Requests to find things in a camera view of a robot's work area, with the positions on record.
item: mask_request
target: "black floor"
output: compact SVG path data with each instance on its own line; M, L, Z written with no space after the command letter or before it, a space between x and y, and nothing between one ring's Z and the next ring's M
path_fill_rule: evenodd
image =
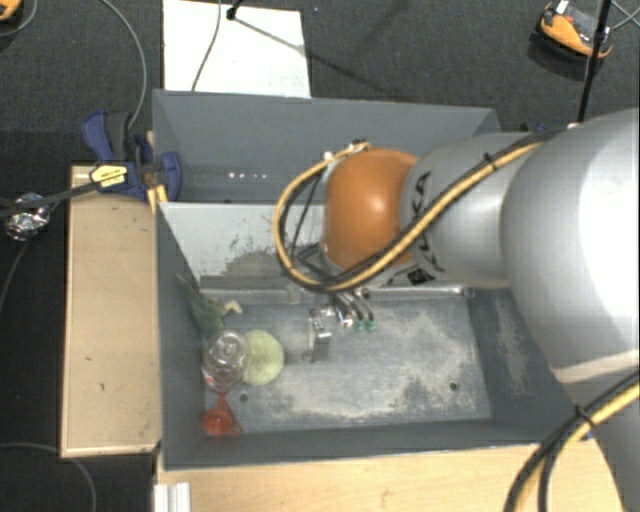
M26 10L33 0L25 0ZM161 86L161 1L113 0L138 31L152 87ZM575 2L591 12L595 0ZM620 0L634 10L636 0ZM248 1L297 8L312 95L496 109L505 130L575 118L583 66L543 51L529 35L546 1ZM610 22L623 17L612 9ZM640 30L627 23L596 76L588 118L637 107ZM73 160L91 158L79 124L89 113L132 110L140 88L135 47L98 0L40 0L33 23L0 38L0 197L68 186ZM139 131L151 128L147 101ZM0 443L56 446L65 297L61 207L31 243L0 317ZM19 245L0 236L0 283ZM98 510L150 507L150 456L86 461ZM0 448L0 510L89 510L83 474L35 448Z

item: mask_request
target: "blue clamp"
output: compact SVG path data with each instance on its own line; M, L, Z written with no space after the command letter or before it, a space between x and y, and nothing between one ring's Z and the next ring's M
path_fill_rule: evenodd
M107 113L98 110L82 123L82 136L85 144L91 149L100 164L118 162L127 168L126 183L109 187L100 192L116 192L139 201L147 200L150 185L143 181L145 174L154 175L155 184L163 184L167 189L169 201L175 201L180 195L182 185L182 168L176 152L166 152L154 161L153 148L142 135L134 136L135 158L130 158L127 147L126 112Z

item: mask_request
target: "white paper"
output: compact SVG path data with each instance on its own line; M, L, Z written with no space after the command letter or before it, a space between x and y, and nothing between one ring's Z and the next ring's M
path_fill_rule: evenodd
M196 90L309 98L300 13L242 6L229 21L229 7ZM216 2L164 0L165 89L191 90L217 19Z

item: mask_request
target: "wooden board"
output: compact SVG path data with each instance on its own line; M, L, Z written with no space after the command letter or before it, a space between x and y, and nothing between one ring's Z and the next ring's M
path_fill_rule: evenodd
M72 169L72 185L89 168ZM92 192L69 209L62 456L151 451L160 439L153 216Z
M499 512L535 446L309 464L164 472L158 482L191 485L193 512L381 510ZM560 459L554 512L620 512L613 479L593 441ZM526 512L537 510L532 495Z

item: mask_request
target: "orange object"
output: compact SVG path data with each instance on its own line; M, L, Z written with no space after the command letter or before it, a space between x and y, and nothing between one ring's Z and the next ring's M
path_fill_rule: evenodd
M593 41L590 39L593 36L593 31L588 30L591 26L585 20L592 21L593 30L595 30L595 21L589 20L584 14L570 6L568 2L564 9L566 11L560 13L552 7L551 3L547 4L540 18L538 31L548 43L553 43L575 55L590 57L593 54ZM612 48L613 46L609 46L600 50L598 58L603 59L609 55Z
M204 413L202 428L212 436L237 436L242 433L242 427L233 415L225 395L220 395L215 409Z
M384 249L400 233L400 196L418 157L374 148L348 157L329 177L322 249L348 269ZM411 260L409 251L395 265Z
M0 0L0 7L4 7L4 11L0 12L0 21L8 20L13 16L21 3L22 0Z

